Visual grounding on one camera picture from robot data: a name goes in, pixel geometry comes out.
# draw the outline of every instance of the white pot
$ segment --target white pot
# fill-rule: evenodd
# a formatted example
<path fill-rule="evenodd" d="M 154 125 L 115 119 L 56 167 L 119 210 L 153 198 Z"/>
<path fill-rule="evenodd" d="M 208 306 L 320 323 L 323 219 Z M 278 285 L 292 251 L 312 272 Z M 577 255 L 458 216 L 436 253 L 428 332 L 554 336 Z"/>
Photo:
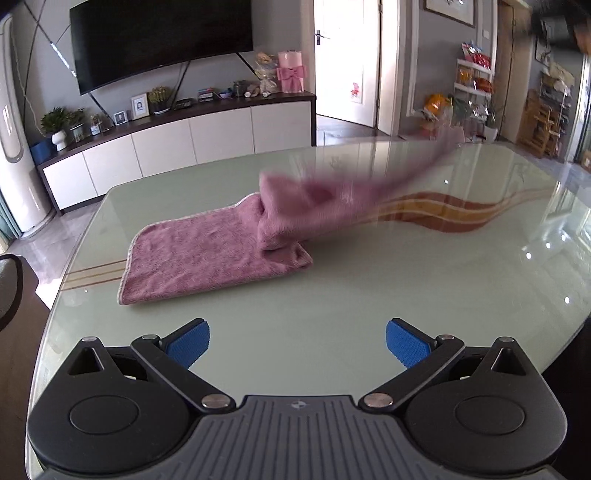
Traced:
<path fill-rule="evenodd" d="M 66 138 L 67 135 L 64 130 L 60 130 L 58 133 L 51 136 L 51 142 L 57 147 L 57 151 L 63 150 L 68 146 Z"/>
<path fill-rule="evenodd" d="M 491 128 L 485 125 L 484 127 L 484 136 L 486 138 L 486 143 L 493 143 L 496 140 L 496 136 L 499 134 L 498 128 Z"/>

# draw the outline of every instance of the gray ribbed plate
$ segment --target gray ribbed plate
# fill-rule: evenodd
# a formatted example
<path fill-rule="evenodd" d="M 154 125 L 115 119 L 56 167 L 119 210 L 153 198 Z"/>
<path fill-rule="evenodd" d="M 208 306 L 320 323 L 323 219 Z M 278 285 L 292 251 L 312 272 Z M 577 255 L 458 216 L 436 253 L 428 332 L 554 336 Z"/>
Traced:
<path fill-rule="evenodd" d="M 71 480 L 53 471 L 43 480 Z M 467 480 L 416 451 L 391 416 L 351 397 L 248 397 L 205 417 L 176 453 L 120 480 Z M 515 477 L 557 480 L 551 469 Z"/>

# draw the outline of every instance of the flat screen tv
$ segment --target flat screen tv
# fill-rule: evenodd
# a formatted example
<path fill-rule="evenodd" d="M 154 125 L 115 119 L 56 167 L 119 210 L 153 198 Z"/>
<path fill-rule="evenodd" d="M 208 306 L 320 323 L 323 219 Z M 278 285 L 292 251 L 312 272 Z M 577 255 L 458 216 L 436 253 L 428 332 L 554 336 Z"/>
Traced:
<path fill-rule="evenodd" d="M 70 10 L 80 94 L 182 61 L 252 50 L 251 0 L 87 0 Z"/>

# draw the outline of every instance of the door handle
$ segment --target door handle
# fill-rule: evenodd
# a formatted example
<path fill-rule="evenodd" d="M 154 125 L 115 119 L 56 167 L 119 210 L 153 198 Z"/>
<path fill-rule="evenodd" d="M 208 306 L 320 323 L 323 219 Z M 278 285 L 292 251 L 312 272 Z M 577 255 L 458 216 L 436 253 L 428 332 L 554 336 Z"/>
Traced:
<path fill-rule="evenodd" d="M 316 37 L 316 45 L 320 45 L 321 38 L 325 38 L 327 40 L 330 40 L 330 37 L 325 37 L 324 35 L 321 35 L 320 30 L 316 30 L 316 33 L 314 34 L 314 36 Z"/>

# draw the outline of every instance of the pink gift box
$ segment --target pink gift box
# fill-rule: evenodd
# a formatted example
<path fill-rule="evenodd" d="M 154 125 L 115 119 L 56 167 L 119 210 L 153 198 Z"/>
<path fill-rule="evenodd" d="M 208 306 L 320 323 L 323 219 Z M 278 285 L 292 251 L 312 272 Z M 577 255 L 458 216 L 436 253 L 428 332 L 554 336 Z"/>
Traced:
<path fill-rule="evenodd" d="M 303 92 L 306 67 L 302 65 L 301 52 L 281 51 L 278 58 L 277 78 L 281 81 L 281 91 L 283 93 Z"/>

